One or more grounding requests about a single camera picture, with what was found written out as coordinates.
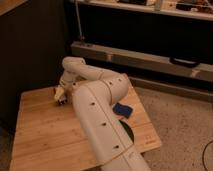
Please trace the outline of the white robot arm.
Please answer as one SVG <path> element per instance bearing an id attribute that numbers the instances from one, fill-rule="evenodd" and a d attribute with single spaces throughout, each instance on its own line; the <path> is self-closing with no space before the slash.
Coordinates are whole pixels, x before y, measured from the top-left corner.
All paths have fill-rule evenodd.
<path id="1" fill-rule="evenodd" d="M 87 65 L 81 57 L 65 57 L 54 100 L 62 103 L 72 91 L 72 106 L 102 171 L 151 171 L 112 106 L 128 92 L 121 73 Z"/>

